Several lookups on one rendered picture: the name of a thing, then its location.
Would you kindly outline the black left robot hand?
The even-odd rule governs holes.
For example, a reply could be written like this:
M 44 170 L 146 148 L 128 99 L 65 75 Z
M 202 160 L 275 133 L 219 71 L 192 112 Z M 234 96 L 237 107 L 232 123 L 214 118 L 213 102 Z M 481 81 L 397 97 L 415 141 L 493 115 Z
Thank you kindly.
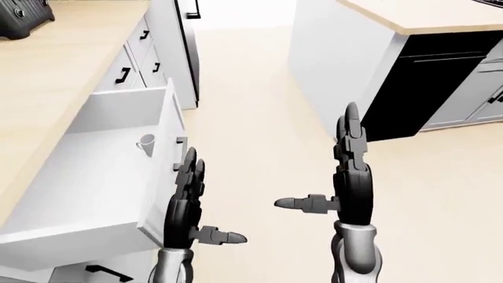
M 189 249 L 194 241 L 201 244 L 242 244 L 248 239 L 239 233 L 222 232 L 214 226 L 199 227 L 202 216 L 200 197 L 204 195 L 205 163 L 189 148 L 178 169 L 174 195 L 168 204 L 163 225 L 165 248 Z

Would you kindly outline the white mug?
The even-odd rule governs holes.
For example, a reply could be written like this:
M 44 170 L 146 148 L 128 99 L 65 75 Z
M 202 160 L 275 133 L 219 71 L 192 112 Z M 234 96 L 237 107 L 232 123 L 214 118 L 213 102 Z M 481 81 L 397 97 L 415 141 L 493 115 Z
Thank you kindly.
M 136 146 L 137 148 L 142 150 L 147 157 L 152 157 L 155 142 L 156 142 L 156 136 L 154 134 L 145 134 L 136 143 Z

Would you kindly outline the white drawer front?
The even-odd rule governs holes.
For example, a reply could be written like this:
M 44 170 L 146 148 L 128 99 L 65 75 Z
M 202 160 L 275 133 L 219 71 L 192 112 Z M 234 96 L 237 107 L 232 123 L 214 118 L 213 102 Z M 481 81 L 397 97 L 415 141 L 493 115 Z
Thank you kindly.
M 152 44 L 151 31 L 147 39 L 139 39 L 139 37 L 143 35 L 143 30 L 150 30 L 144 17 L 139 20 L 138 24 L 127 40 L 127 44 L 136 61 L 143 61 L 149 51 L 150 45 Z

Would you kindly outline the grey cabinet unit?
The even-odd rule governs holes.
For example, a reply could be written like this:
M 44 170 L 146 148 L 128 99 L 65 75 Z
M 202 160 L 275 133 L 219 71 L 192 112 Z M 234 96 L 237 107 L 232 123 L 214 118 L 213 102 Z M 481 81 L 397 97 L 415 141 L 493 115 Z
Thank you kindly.
M 503 86 L 503 39 L 488 53 L 421 130 L 452 127 L 467 121 Z

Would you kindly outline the white cabinet door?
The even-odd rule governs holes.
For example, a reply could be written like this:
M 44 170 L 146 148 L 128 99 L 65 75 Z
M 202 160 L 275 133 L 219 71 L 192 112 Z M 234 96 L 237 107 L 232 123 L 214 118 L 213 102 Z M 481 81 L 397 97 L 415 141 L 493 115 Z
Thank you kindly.
M 156 73 L 152 72 L 155 68 L 154 63 L 160 63 L 160 70 Z M 147 88 L 167 85 L 167 79 L 163 72 L 163 65 L 160 62 L 154 44 L 149 47 L 149 51 L 141 65 L 141 77 Z
M 130 74 L 126 82 L 115 84 L 115 79 L 122 76 L 122 68 L 131 68 Z M 128 53 L 128 49 L 122 46 L 115 60 L 109 66 L 104 77 L 94 89 L 95 92 L 113 91 L 113 90 L 128 90 L 128 89 L 144 89 L 145 85 L 141 79 L 140 72 L 134 58 Z

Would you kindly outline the tall white cabinet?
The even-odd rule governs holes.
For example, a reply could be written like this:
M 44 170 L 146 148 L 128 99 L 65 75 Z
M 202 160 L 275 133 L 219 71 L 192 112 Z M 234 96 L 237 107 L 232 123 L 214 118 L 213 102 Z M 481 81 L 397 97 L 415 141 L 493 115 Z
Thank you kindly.
M 200 61 L 193 24 L 185 0 L 150 0 L 145 16 L 152 30 L 164 74 L 172 79 L 182 109 L 199 106 Z

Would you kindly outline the open white drawer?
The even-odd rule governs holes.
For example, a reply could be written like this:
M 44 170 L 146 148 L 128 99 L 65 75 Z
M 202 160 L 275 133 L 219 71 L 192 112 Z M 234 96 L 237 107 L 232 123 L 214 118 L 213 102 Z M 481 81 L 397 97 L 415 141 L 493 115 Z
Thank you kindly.
M 152 157 L 137 148 L 154 134 Z M 175 190 L 172 85 L 92 94 L 0 228 L 0 266 L 45 270 L 161 246 Z

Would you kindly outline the white cabinet front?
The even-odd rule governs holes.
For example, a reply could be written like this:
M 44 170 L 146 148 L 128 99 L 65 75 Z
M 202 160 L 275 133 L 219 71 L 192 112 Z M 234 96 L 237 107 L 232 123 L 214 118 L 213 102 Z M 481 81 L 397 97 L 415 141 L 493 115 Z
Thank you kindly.
M 127 283 L 147 283 L 149 274 L 155 264 L 156 250 L 135 252 L 116 256 L 111 259 L 99 259 L 54 269 L 50 283 L 122 283 L 119 278 L 107 273 L 90 273 L 85 270 L 87 265 L 100 265 L 121 274 L 128 275 L 134 280 Z

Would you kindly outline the black toaster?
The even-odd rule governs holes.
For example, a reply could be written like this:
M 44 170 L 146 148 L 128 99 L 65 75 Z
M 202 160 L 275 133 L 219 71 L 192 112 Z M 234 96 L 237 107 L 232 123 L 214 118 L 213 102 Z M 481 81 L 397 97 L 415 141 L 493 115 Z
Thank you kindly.
M 0 0 L 0 37 L 25 39 L 48 21 L 55 21 L 49 0 Z

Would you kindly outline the white kitchen island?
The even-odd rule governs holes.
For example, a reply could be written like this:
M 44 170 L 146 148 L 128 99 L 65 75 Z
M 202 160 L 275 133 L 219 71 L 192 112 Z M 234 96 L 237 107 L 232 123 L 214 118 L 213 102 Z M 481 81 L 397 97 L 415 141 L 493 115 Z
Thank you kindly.
M 503 31 L 503 9 L 474 0 L 297 0 L 288 59 L 335 136 L 349 103 L 363 118 L 411 35 L 480 31 Z M 503 122 L 503 103 L 486 101 L 452 127 L 487 122 Z

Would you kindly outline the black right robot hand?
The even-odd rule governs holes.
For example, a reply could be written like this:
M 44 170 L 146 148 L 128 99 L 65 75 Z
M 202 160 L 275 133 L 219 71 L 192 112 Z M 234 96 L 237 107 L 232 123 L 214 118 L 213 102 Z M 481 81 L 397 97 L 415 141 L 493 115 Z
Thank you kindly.
M 349 103 L 336 125 L 335 160 L 339 161 L 333 175 L 335 196 L 310 194 L 302 199 L 287 197 L 274 202 L 275 207 L 298 209 L 305 213 L 327 214 L 337 211 L 342 223 L 368 226 L 373 213 L 373 177 L 364 161 L 367 152 L 365 128 L 361 125 L 358 107 Z

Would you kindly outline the black dishwasher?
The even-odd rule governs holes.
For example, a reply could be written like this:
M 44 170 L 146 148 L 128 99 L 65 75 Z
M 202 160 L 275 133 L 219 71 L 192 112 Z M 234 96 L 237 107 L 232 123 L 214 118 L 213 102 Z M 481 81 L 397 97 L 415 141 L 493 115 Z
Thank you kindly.
M 362 118 L 368 142 L 412 137 L 503 39 L 503 31 L 411 35 Z

